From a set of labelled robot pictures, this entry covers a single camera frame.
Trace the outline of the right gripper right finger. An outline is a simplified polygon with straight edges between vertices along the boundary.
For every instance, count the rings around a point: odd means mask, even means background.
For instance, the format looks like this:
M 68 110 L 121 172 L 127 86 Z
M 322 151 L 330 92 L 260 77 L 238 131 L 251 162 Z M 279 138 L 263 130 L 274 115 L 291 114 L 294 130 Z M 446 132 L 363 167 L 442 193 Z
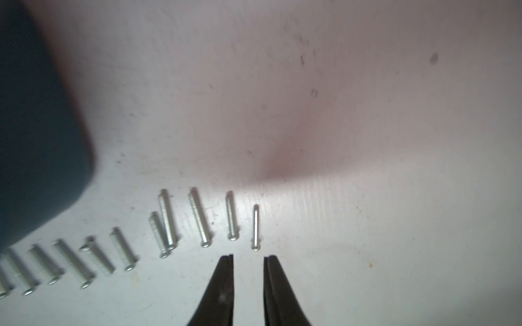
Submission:
M 311 326 L 276 255 L 264 258 L 263 275 L 265 325 Z

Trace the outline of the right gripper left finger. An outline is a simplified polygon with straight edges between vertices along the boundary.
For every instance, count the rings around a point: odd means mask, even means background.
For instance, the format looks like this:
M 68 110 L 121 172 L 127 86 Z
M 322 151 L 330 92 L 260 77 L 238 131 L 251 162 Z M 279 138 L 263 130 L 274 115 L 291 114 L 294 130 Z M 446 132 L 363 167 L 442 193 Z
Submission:
M 235 302 L 233 255 L 222 256 L 188 325 L 233 324 Z

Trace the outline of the eleventh silver screw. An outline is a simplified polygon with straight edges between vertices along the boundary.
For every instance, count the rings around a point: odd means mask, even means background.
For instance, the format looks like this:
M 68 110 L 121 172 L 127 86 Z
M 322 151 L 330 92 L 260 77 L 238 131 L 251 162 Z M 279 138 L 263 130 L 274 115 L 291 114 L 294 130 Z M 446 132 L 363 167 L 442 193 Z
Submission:
M 254 205 L 253 208 L 253 238 L 251 243 L 251 248 L 254 251 L 258 251 L 260 249 L 260 207 L 259 205 Z

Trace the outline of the teal plastic storage tray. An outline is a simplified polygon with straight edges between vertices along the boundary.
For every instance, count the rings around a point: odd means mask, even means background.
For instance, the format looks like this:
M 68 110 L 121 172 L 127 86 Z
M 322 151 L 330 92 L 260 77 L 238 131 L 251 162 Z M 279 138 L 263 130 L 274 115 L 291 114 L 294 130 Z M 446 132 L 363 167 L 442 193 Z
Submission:
M 94 172 L 88 134 L 28 8 L 1 2 L 1 247 L 69 209 Z

